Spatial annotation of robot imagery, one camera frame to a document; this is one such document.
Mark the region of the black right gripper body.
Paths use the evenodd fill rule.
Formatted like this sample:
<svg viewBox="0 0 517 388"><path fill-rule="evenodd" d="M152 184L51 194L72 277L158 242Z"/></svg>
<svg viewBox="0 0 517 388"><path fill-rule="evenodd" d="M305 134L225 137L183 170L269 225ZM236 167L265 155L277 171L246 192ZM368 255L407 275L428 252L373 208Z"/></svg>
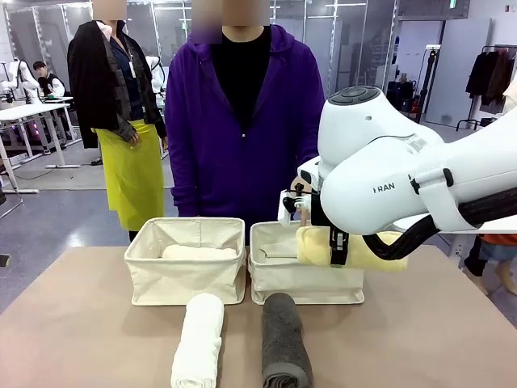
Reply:
<svg viewBox="0 0 517 388"><path fill-rule="evenodd" d="M331 230L337 230L338 232L342 232L342 230L335 226L325 215L322 209L319 193L311 194L310 221L312 226L330 227Z"/></svg>

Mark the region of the person's left hand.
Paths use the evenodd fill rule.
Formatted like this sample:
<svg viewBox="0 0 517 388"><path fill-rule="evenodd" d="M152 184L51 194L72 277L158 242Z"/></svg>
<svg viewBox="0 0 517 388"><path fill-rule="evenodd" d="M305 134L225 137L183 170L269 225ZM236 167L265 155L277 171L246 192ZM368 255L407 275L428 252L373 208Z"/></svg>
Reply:
<svg viewBox="0 0 517 388"><path fill-rule="evenodd" d="M312 186L305 179L301 178L299 175L293 181L293 187L297 191L302 191L303 195L308 195L312 193ZM301 226L306 226L307 221L309 220L309 210L302 207L298 209L298 213L300 214Z"/></svg>

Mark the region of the yellow skirt person's right hand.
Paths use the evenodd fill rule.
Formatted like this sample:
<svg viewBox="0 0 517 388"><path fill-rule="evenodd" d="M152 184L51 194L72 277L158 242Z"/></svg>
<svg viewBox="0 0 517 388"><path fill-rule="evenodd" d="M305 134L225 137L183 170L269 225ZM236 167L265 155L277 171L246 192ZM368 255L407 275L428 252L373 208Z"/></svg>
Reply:
<svg viewBox="0 0 517 388"><path fill-rule="evenodd" d="M130 143L134 146L139 142L139 135L135 128L129 122L124 122L123 124L121 124L120 130L120 137L127 143Z"/></svg>

